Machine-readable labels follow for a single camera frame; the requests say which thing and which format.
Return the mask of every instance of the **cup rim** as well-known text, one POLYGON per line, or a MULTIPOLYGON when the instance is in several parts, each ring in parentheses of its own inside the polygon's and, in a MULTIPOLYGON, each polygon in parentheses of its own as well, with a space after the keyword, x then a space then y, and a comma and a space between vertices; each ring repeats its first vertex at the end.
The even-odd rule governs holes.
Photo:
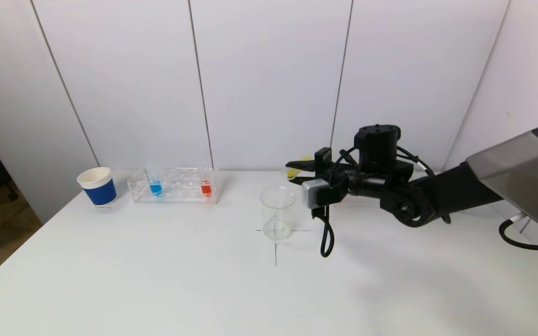
POLYGON ((102 179, 109 176, 109 174, 111 174, 111 169, 110 168, 107 168, 107 167, 95 167, 95 168, 91 168, 89 170, 83 171, 80 175, 78 175, 78 177, 76 178, 76 181, 80 185, 90 185, 90 184, 94 184, 94 183, 99 183, 102 179), (85 175, 91 174, 92 172, 96 172, 98 170, 103 170, 103 172, 105 172, 105 176, 103 176, 102 178, 96 179, 95 181, 86 181, 86 182, 81 181, 81 178, 84 178, 85 175))
POLYGON ((294 194, 294 192, 292 190, 288 189, 287 187, 284 187, 283 185, 279 185, 277 187, 269 187, 269 188, 263 189, 263 191, 261 191, 261 203, 264 206, 266 206, 267 208, 271 208, 271 209, 286 209, 286 208, 289 208, 290 206, 292 206, 292 204, 294 204, 294 202, 296 202, 296 194, 294 194), (268 190, 271 190, 271 189, 282 189, 284 191, 287 191, 290 194, 290 196, 292 196, 292 202, 290 202, 289 204, 286 204, 284 206, 280 206, 280 207, 267 205, 265 203, 265 201, 263 201, 263 194, 265 193, 265 191, 268 191, 268 190))

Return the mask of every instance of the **red liquid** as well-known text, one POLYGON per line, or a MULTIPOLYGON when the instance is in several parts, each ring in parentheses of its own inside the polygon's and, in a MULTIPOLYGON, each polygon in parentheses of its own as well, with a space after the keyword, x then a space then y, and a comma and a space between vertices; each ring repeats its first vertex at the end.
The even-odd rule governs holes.
POLYGON ((203 191, 203 194, 207 197, 211 196, 211 183, 209 180, 204 180, 200 183, 200 189, 203 191))

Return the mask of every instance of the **glass beaker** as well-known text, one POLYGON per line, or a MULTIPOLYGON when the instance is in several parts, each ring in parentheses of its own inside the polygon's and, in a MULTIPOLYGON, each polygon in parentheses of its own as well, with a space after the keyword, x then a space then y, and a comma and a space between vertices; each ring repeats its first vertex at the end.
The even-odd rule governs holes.
POLYGON ((296 195, 286 187, 273 187, 261 193, 261 230, 270 239, 284 240, 292 236, 292 205, 296 195))

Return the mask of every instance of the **wall seam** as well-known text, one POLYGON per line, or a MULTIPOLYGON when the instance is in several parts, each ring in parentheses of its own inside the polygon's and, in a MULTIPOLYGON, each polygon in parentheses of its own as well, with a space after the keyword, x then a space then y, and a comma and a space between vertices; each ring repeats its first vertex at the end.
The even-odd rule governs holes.
POLYGON ((68 87, 66 86, 66 82, 64 81, 64 77, 62 77, 62 73, 59 70, 59 67, 57 66, 57 62, 55 61, 55 57, 53 56, 53 51, 51 51, 51 46, 49 45, 49 40, 47 40, 47 36, 45 34, 45 30, 43 30, 43 26, 41 24, 41 19, 39 18, 39 14, 36 12, 35 3, 33 0, 30 0, 30 5, 32 6, 32 11, 35 13, 36 22, 39 24, 39 28, 41 30, 41 34, 43 36, 43 39, 45 40, 45 45, 47 45, 47 50, 49 51, 49 55, 51 56, 51 60, 53 60, 53 65, 55 66, 55 70, 57 70, 57 75, 59 76, 60 81, 62 81, 62 86, 64 86, 64 91, 66 91, 66 96, 68 96, 68 101, 70 102, 70 105, 72 106, 72 110, 74 111, 74 115, 76 116, 76 119, 78 120, 78 124, 80 125, 81 130, 83 131, 84 138, 86 139, 86 142, 88 143, 88 147, 90 148, 90 151, 92 153, 92 157, 94 157, 94 161, 97 163, 97 166, 101 166, 99 163, 99 160, 97 159, 97 156, 94 153, 94 150, 92 149, 92 145, 90 143, 90 140, 88 139, 88 135, 86 134, 86 131, 84 130, 84 126, 82 121, 80 120, 80 116, 78 116, 78 113, 76 111, 76 106, 74 106, 74 102, 72 101, 72 98, 70 97, 70 93, 68 91, 68 87))
POLYGON ((456 133, 456 136, 454 138, 454 142, 452 143, 450 150, 448 151, 448 155, 446 156, 446 161, 444 161, 444 165, 441 167, 441 170, 444 171, 448 161, 450 161, 450 157, 452 155, 452 151, 454 150, 454 147, 456 143, 458 142, 458 138, 460 136, 460 132, 462 131, 462 126, 464 126, 466 119, 468 118, 468 114, 470 112, 470 108, 472 108, 472 104, 474 104, 474 98, 476 97, 476 94, 479 91, 479 88, 481 86, 481 83, 483 81, 483 77, 485 77, 485 72, 487 72, 487 68, 489 67, 489 61, 491 60, 491 55, 493 55, 493 52, 495 51, 495 46, 497 44, 497 37, 499 36, 499 32, 502 30, 503 22, 506 21, 506 14, 508 13, 508 8, 510 7, 511 0, 508 0, 506 2, 507 6, 504 10, 502 21, 499 24, 499 28, 497 29, 497 34, 495 34, 495 39, 493 40, 493 45, 491 45, 491 51, 489 51, 489 55, 487 55, 487 61, 485 62, 485 66, 483 67, 483 71, 481 72, 481 76, 479 78, 479 81, 476 84, 476 87, 474 88, 474 92, 472 93, 472 98, 470 99, 470 103, 468 104, 468 108, 466 109, 466 112, 464 114, 464 117, 462 118, 462 122, 460 123, 460 127, 458 127, 458 131, 456 133))
POLYGON ((344 63, 346 62, 346 49, 348 48, 348 37, 350 36, 350 22, 352 21, 352 8, 353 7, 354 7, 354 0, 351 0, 350 1, 350 15, 348 17, 348 30, 346 30, 346 43, 344 43, 344 55, 342 56, 340 83, 338 84, 338 95, 335 99, 335 111, 333 111, 333 125, 331 125, 331 139, 329 140, 329 147, 333 146, 333 132, 335 132, 335 118, 338 115, 338 105, 340 103, 340 90, 342 88, 342 76, 344 75, 344 63))
POLYGON ((200 74, 200 63, 198 61, 198 47, 196 45, 196 34, 194 34, 194 19, 192 18, 192 6, 188 0, 188 12, 190 13, 190 27, 192 28, 192 42, 194 43, 194 56, 196 57, 196 67, 198 70, 198 83, 200 84, 200 95, 203 100, 203 113, 205 113, 205 127, 207 128, 207 142, 209 142, 209 155, 211 156, 211 167, 215 168, 213 163, 213 149, 211 149, 211 133, 209 132, 209 121, 207 119, 207 106, 205 105, 205 94, 203 92, 203 78, 200 74))

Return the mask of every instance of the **blue and white cup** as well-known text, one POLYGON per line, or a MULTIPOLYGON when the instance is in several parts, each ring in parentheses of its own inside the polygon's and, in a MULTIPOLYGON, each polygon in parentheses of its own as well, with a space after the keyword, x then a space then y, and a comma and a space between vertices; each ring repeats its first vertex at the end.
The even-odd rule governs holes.
POLYGON ((111 178, 111 169, 107 167, 92 168, 78 175, 76 179, 94 204, 104 207, 115 201, 117 194, 111 178))

